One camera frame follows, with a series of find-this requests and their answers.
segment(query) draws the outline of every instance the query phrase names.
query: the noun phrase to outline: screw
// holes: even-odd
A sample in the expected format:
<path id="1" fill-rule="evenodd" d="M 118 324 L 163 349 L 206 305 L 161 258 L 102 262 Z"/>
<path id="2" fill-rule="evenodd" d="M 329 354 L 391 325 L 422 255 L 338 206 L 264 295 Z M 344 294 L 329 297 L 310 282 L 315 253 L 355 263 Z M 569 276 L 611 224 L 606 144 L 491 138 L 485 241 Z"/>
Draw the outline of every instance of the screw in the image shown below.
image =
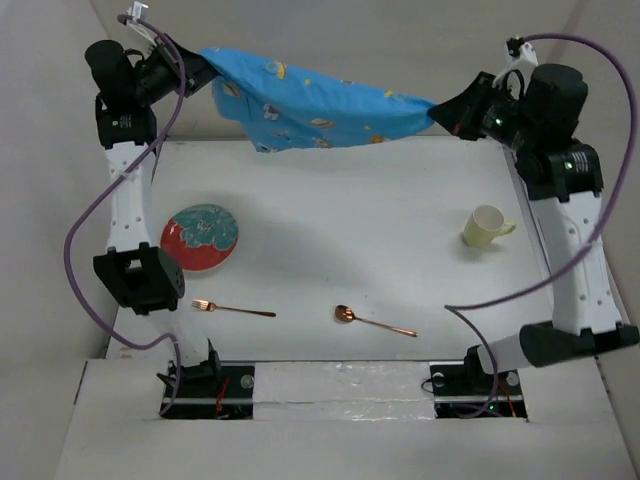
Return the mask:
<path id="1" fill-rule="evenodd" d="M 431 375 L 431 384 L 438 388 L 444 387 L 444 375 L 442 372 L 436 372 Z"/>
<path id="2" fill-rule="evenodd" d="M 254 384 L 254 380 L 251 375 L 244 375 L 240 379 L 240 386 L 245 390 L 249 390 L 250 388 L 253 388 L 253 384 Z"/>
<path id="3" fill-rule="evenodd" d="M 509 372 L 507 374 L 506 380 L 507 380 L 507 383 L 512 387 L 515 387 L 520 383 L 520 377 L 518 377 L 518 374 L 516 372 Z"/>

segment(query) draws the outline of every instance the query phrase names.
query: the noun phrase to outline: copper spoon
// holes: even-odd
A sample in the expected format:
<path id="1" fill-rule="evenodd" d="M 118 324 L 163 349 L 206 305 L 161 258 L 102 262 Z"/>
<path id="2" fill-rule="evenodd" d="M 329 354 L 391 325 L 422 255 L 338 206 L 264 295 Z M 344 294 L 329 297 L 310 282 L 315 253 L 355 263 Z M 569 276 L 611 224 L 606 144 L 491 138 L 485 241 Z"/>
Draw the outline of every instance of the copper spoon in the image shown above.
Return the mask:
<path id="1" fill-rule="evenodd" d="M 402 335 L 407 335 L 409 337 L 417 337 L 418 334 L 413 330 L 408 330 L 406 328 L 400 327 L 392 327 L 391 325 L 385 325 L 384 323 L 372 322 L 371 320 L 366 320 L 364 318 L 356 317 L 356 314 L 353 313 L 349 307 L 345 305 L 338 305 L 335 310 L 336 318 L 344 323 L 351 323 L 354 320 L 359 320 L 364 323 L 368 323 L 369 325 L 374 325 L 376 327 L 384 328 L 386 330 L 391 330 L 392 332 L 401 333 Z"/>

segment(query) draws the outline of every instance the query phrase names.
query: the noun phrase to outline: red plate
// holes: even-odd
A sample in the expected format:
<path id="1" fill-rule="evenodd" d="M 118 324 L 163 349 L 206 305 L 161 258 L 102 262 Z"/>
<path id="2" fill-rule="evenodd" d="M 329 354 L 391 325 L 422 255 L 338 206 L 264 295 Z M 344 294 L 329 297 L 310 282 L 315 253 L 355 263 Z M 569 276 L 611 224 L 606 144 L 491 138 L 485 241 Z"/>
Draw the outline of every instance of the red plate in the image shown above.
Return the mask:
<path id="1" fill-rule="evenodd" d="M 201 204 L 176 213 L 164 227 L 160 246 L 183 270 L 201 272 L 217 267 L 238 244 L 238 224 L 219 205 Z"/>

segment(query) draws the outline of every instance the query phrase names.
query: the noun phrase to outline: white tabletop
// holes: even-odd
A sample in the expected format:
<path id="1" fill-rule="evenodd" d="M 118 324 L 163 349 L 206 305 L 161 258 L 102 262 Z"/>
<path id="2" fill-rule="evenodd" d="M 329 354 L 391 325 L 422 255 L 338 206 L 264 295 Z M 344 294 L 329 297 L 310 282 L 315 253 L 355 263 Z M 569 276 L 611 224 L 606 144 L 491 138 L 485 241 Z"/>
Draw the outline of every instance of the white tabletop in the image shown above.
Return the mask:
<path id="1" fill-rule="evenodd" d="M 196 203 L 235 215 L 238 246 L 211 273 L 187 274 L 177 314 L 153 316 L 195 324 L 226 361 L 461 358 L 477 338 L 443 305 L 492 299 L 541 278 L 504 153 L 492 142 L 413 138 L 278 155 L 243 141 L 168 143 L 154 184 L 158 236 Z M 469 249 L 460 233 L 473 208 L 487 203 L 518 228 L 487 249 Z M 192 298 L 278 316 L 204 314 L 189 306 Z M 339 325 L 337 304 L 419 337 Z M 471 318 L 496 339 L 549 319 L 549 299 L 539 293 Z M 157 336 L 131 310 L 119 311 L 116 328 L 140 342 Z M 121 347 L 112 341 L 109 358 L 171 355 L 167 345 Z"/>
<path id="2" fill-rule="evenodd" d="M 216 202 L 240 225 L 237 251 L 189 278 L 187 299 L 278 312 L 273 321 L 183 307 L 174 321 L 200 322 L 227 361 L 369 362 L 259 363 L 255 420 L 163 421 L 154 374 L 169 348 L 140 355 L 112 342 L 110 358 L 137 359 L 90 362 L 57 479 L 635 478 L 593 359 L 521 371 L 528 422 L 434 419 L 419 387 L 425 363 L 370 362 L 462 358 L 477 339 L 442 305 L 541 278 L 538 237 L 497 146 L 429 138 L 265 156 L 244 142 L 169 144 L 158 172 L 159 218 Z M 481 203 L 520 228 L 474 251 L 459 233 Z M 420 337 L 337 325 L 336 303 Z M 471 317 L 491 339 L 549 315 L 541 293 Z M 129 311 L 116 328 L 156 335 Z"/>

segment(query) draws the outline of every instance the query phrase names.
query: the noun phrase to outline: red wire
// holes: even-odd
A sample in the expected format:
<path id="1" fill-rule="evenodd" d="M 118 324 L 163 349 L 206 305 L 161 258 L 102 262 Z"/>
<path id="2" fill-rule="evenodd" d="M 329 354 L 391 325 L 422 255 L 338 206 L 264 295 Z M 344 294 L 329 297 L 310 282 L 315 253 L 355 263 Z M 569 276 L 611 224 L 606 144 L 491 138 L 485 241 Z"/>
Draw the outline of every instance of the red wire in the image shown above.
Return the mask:
<path id="1" fill-rule="evenodd" d="M 222 402 L 222 400 L 224 399 L 224 396 L 227 393 L 227 387 L 229 386 L 229 379 L 227 378 L 224 381 L 224 385 L 222 386 L 222 390 L 220 391 L 220 393 L 218 394 L 218 397 L 216 398 L 216 414 L 214 416 L 214 418 L 216 418 L 218 416 L 218 414 L 222 411 L 222 404 L 220 402 Z"/>
<path id="2" fill-rule="evenodd" d="M 511 409 L 511 416 L 513 418 L 517 418 L 516 409 L 513 407 L 513 402 L 511 402 L 511 396 L 509 395 L 509 391 L 505 388 L 502 382 L 498 383 L 498 386 L 500 387 L 500 390 L 502 390 L 504 394 L 507 396 L 507 402 L 509 402 L 509 408 Z"/>

